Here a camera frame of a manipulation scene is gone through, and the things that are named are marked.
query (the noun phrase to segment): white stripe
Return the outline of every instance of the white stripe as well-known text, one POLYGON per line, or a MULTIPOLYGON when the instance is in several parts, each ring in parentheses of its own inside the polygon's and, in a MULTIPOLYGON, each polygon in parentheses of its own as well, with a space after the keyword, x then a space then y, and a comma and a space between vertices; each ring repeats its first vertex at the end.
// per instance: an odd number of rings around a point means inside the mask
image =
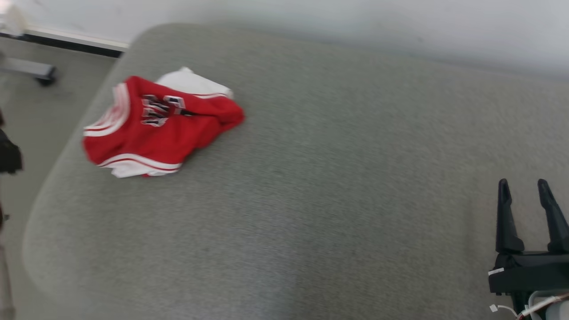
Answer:
POLYGON ((169 173, 178 172, 178 169, 174 171, 166 171, 166 170, 152 168, 135 160, 120 160, 117 162, 113 162, 105 166, 104 168, 113 169, 111 173, 117 178, 127 178, 143 174, 155 177, 159 175, 167 175, 169 173))
POLYGON ((117 117, 117 115, 114 115, 113 118, 113 111, 118 109, 120 111, 120 114, 122 114, 122 112, 124 112, 123 109, 123 98, 122 98, 122 94, 119 91, 119 86, 116 86, 113 88, 113 96, 114 96, 114 104, 113 106, 107 110, 107 112, 105 112, 105 114, 103 114, 103 116, 94 124, 90 125, 90 126, 86 126, 84 129, 85 130, 95 130, 95 129, 105 129, 110 127, 113 124, 113 120, 117 117))
POLYGON ((84 136, 86 136, 86 137, 108 136, 111 133, 117 131, 118 129, 120 129, 122 127, 122 125, 129 118, 129 114, 130 114, 129 90, 128 90, 126 84, 121 83, 120 85, 118 85, 118 95, 120 97, 118 99, 118 101, 120 103, 121 110, 122 110, 122 112, 120 114, 120 118, 117 119, 116 121, 114 121, 114 123, 112 123, 112 125, 105 130, 89 131, 88 128, 86 128, 85 131, 83 131, 84 136))
POLYGON ((198 97, 201 99, 211 99, 211 98, 216 98, 216 97, 226 97, 228 98, 227 95, 223 94, 223 93, 211 93, 210 95, 194 95, 194 97, 198 97))
POLYGON ((495 269, 495 270, 490 270, 490 271, 488 271, 488 275, 491 276, 491 275, 493 275, 493 274, 495 274, 495 273, 503 272, 503 271, 504 271, 503 268, 495 269))
POLYGON ((182 166, 181 163, 177 163, 177 164, 173 165, 170 163, 158 162, 158 161, 148 159, 148 158, 145 158, 143 156, 140 156, 140 155, 134 154, 134 153, 123 153, 123 154, 115 155, 114 157, 111 157, 111 158, 101 162, 100 164, 98 164, 98 166, 99 167, 106 167, 106 165, 108 165, 110 162, 119 161, 119 160, 135 160, 135 161, 138 161, 138 162, 143 163, 145 165, 149 165, 149 166, 153 166, 153 167, 156 167, 159 169, 165 169, 165 170, 167 170, 167 169, 178 169, 179 167, 182 166))

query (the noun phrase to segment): white trim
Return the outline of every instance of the white trim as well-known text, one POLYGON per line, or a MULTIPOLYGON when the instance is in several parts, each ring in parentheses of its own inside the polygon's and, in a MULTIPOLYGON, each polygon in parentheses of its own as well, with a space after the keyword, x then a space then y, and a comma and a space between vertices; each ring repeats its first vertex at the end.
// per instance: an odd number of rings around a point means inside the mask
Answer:
POLYGON ((125 83, 121 83, 118 86, 116 86, 115 89, 115 103, 117 104, 117 106, 120 109, 120 118, 116 118, 116 117, 112 117, 109 115, 109 117, 103 115, 103 117, 101 119, 99 119, 97 122, 95 122, 95 124, 100 123, 100 121, 104 120, 104 123, 100 124, 100 125, 91 125, 91 126, 86 126, 84 128, 83 131, 83 136, 85 137, 102 137, 102 136, 108 136, 111 133, 117 131, 118 129, 120 129, 122 127, 122 125, 126 122, 126 120, 129 118, 129 114, 130 114, 130 98, 129 98, 129 90, 128 87, 126 86, 125 83), (91 129, 102 129, 102 128, 106 128, 104 130, 91 130, 91 129))
POLYGON ((211 98, 217 98, 217 97, 224 97, 224 98, 230 99, 230 97, 224 93, 210 93, 208 95, 198 95, 196 93, 190 93, 190 94, 193 95, 194 97, 198 97, 200 99, 211 99, 211 98))
POLYGON ((114 96, 114 105, 108 109, 103 116, 97 120, 97 122, 93 123, 92 125, 86 126, 84 130, 101 130, 110 127, 114 121, 117 120, 117 117, 121 117, 123 112, 125 111, 125 106, 128 106, 128 103, 125 103, 125 99, 123 97, 122 92, 119 90, 119 86, 113 88, 113 96, 114 96))
POLYGON ((167 175, 169 173, 176 173, 179 171, 179 169, 173 171, 160 170, 147 166, 135 160, 120 160, 105 166, 105 168, 113 169, 111 173, 117 178, 127 178, 133 177, 135 175, 145 174, 151 177, 157 177, 160 175, 167 175))
POLYGON ((99 39, 85 35, 70 34, 67 32, 50 30, 37 26, 28 26, 26 33, 30 35, 43 36, 45 38, 86 44, 87 46, 94 46, 94 47, 117 50, 122 52, 125 52, 129 47, 129 44, 124 42, 99 39))
POLYGON ((143 165, 150 166, 152 167, 153 170, 165 170, 168 172, 171 172, 172 170, 175 169, 179 169, 182 166, 181 163, 171 164, 171 163, 158 162, 134 153, 123 153, 115 155, 114 157, 110 157, 109 159, 101 162, 100 164, 98 164, 98 166, 107 168, 110 167, 110 165, 113 165, 119 161, 130 161, 130 160, 134 160, 143 165))

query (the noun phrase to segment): gray couch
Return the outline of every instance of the gray couch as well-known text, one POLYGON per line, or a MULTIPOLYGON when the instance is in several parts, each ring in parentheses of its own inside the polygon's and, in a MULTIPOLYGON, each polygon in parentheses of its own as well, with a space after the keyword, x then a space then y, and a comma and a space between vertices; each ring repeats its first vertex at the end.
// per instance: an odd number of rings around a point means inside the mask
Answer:
POLYGON ((544 249, 537 179, 569 211, 569 86, 172 24, 117 63, 40 192, 24 263, 99 319, 510 319, 488 305, 497 185, 544 249), (117 179, 81 127, 130 75, 192 68, 247 119, 182 170, 117 179))

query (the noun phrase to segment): red jersey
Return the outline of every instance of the red jersey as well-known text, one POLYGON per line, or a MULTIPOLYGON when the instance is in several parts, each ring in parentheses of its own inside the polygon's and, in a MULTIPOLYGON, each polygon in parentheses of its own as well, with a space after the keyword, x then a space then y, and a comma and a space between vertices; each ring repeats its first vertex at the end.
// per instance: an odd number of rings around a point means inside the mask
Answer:
POLYGON ((244 119, 224 94, 197 97, 137 76, 115 87, 114 100, 84 128, 83 145, 93 163, 119 178, 174 173, 193 149, 244 119))

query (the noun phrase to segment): armhole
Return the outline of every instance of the armhole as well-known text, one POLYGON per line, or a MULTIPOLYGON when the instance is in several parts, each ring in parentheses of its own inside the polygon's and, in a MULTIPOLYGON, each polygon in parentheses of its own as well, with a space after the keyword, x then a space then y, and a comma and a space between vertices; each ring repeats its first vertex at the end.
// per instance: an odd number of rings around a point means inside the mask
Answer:
POLYGON ((86 137, 102 137, 116 132, 126 122, 130 113, 129 90, 125 83, 114 87, 114 105, 95 123, 83 128, 86 137))

